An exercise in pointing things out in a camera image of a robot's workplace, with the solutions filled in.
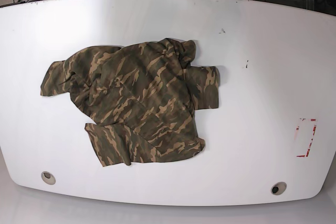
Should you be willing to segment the camouflage t-shirt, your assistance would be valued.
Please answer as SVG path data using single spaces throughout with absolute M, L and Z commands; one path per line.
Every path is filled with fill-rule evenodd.
M 91 118 L 85 131 L 102 166 L 186 160 L 205 147 L 195 111 L 219 107 L 219 71 L 192 66 L 195 55 L 194 41 L 170 38 L 88 47 L 53 62 L 40 94 L 69 93 Z

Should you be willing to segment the red tape rectangle marking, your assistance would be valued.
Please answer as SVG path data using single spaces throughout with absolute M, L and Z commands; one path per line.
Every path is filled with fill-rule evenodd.
M 317 119 L 300 118 L 295 132 L 295 157 L 308 157 L 317 128 Z

